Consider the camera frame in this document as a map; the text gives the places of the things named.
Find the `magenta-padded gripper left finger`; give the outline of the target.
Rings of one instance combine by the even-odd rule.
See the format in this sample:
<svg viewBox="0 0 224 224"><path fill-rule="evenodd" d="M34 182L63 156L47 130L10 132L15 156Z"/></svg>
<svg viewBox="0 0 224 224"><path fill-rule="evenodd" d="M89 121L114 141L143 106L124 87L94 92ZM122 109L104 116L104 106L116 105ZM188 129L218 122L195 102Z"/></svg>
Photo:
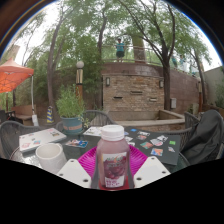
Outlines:
<svg viewBox="0 0 224 224"><path fill-rule="evenodd" d="M57 175L80 187L98 189L96 148L90 149L79 159L69 159Z"/></svg>

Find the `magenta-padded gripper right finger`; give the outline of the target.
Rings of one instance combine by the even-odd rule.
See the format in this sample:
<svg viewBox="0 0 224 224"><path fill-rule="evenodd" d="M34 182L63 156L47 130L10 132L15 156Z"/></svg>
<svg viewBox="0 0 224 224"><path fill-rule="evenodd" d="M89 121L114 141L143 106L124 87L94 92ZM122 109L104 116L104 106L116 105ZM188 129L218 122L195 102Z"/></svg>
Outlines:
<svg viewBox="0 0 224 224"><path fill-rule="evenodd" d="M133 146L130 147L130 171L135 188L141 188L170 175L157 157L147 157Z"/></svg>

